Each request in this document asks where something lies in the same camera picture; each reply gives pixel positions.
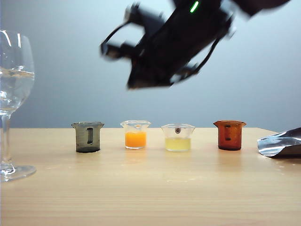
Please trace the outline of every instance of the brown beaker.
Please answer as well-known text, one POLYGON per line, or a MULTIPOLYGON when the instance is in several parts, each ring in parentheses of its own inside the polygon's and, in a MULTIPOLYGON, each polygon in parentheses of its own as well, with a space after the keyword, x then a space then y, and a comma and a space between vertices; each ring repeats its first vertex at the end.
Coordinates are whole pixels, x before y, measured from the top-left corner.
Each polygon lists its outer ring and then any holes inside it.
POLYGON ((222 150, 237 151, 241 149, 241 130, 246 125, 243 121, 216 121, 218 128, 218 147, 222 150))

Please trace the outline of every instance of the water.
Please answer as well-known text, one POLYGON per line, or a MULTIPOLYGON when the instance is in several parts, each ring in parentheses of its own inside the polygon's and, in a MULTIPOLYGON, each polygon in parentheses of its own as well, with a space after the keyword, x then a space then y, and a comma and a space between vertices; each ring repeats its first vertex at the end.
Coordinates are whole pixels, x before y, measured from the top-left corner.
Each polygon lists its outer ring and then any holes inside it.
POLYGON ((0 67, 0 115, 12 113, 29 96, 34 73, 0 67))

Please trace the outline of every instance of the metallic pouch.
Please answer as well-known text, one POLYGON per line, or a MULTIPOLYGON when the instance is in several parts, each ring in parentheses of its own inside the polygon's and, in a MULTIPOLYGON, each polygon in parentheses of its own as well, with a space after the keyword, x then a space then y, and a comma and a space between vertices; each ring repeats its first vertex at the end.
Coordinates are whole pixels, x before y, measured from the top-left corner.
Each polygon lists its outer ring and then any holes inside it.
POLYGON ((301 127, 257 140, 260 154, 273 158, 301 158, 301 127))

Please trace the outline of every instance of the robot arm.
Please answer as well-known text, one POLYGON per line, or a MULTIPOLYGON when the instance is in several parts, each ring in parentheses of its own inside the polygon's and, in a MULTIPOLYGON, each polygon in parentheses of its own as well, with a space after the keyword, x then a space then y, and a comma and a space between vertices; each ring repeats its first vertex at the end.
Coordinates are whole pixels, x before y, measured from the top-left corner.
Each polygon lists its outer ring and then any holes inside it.
POLYGON ((129 89, 171 86, 195 75, 209 59, 217 43, 230 32, 232 14, 225 7, 235 2, 253 16, 266 8, 289 0, 174 0, 175 10, 165 21, 133 5, 126 10, 125 23, 115 29, 101 44, 101 53, 111 59, 128 58, 132 63, 129 89), (145 35, 136 46, 108 43, 121 27, 134 23, 144 27, 145 35), (211 44, 205 59, 191 66, 189 61, 211 44))

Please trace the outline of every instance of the clear beaker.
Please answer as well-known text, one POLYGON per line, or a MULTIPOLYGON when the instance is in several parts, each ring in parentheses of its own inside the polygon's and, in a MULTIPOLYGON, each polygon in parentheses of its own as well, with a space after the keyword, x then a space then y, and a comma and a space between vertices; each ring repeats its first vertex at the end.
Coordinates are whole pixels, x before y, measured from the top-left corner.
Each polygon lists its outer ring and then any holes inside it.
POLYGON ((195 127, 189 124, 168 124, 161 126, 165 135, 165 148, 172 152, 190 150, 191 135, 195 127))
POLYGON ((151 123, 144 120, 123 121, 120 125, 125 129, 125 147, 141 149, 146 146, 146 128, 151 123))
POLYGON ((216 121, 218 128, 218 147, 222 150, 237 151, 241 149, 241 132, 246 125, 243 121, 216 121))

